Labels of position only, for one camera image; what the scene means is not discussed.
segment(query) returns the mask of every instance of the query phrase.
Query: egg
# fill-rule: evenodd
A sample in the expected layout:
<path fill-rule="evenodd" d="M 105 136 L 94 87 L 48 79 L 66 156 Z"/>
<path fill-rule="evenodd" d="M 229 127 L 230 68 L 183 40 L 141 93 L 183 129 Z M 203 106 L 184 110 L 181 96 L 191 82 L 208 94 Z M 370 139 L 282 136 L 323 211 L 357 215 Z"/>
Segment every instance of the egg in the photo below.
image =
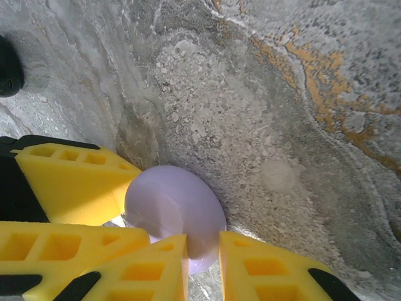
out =
<path fill-rule="evenodd" d="M 129 185 L 125 219 L 145 229 L 152 243 L 187 235 L 189 274 L 206 271 L 219 255 L 226 218 L 216 195 L 195 174 L 175 166 L 143 171 Z"/>

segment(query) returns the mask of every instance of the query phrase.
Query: black object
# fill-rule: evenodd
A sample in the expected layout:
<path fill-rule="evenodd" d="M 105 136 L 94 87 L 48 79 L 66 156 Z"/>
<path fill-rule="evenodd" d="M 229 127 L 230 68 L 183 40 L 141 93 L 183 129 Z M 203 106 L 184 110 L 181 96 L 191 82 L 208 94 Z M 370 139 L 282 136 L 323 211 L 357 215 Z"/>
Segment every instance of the black object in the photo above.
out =
<path fill-rule="evenodd" d="M 14 46 L 0 36 L 0 97 L 18 93 L 24 85 L 24 71 Z"/>
<path fill-rule="evenodd" d="M 308 272 L 333 301 L 361 301 L 334 275 L 318 268 L 310 268 Z"/>
<path fill-rule="evenodd" d="M 0 275 L 0 296 L 21 296 L 41 281 L 41 275 Z"/>
<path fill-rule="evenodd" d="M 99 272 L 90 272 L 75 278 L 53 301 L 81 301 L 101 277 Z"/>
<path fill-rule="evenodd" d="M 32 145 L 55 143 L 100 149 L 97 145 L 57 139 L 39 135 L 26 135 L 20 139 L 0 137 L 0 221 L 29 221 L 48 223 L 49 218 L 41 207 L 24 173 L 11 150 L 21 150 Z"/>

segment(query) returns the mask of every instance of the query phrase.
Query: stone surface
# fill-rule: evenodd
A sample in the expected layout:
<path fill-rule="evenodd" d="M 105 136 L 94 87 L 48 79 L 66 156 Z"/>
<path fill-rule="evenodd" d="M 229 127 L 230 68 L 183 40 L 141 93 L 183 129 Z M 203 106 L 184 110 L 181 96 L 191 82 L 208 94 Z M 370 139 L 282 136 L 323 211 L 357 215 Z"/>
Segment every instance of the stone surface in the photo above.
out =
<path fill-rule="evenodd" d="M 27 85 L 0 99 L 0 134 L 187 168 L 229 229 L 325 262 L 362 300 L 397 300 L 400 11 L 397 0 L 5 0 L 0 34 Z M 221 300 L 218 264 L 189 288 L 190 300 Z"/>

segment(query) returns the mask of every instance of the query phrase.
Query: purple egg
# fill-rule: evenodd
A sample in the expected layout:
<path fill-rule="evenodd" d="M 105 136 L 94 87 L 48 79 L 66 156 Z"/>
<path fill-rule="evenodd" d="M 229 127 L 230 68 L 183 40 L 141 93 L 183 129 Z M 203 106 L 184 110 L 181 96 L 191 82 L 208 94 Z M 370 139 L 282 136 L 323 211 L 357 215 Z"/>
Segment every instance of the purple egg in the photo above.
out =
<path fill-rule="evenodd" d="M 206 271 L 217 260 L 224 212 L 209 186 L 185 169 L 143 171 L 125 195 L 125 216 L 131 226 L 148 231 L 152 243 L 185 233 L 190 274 Z"/>

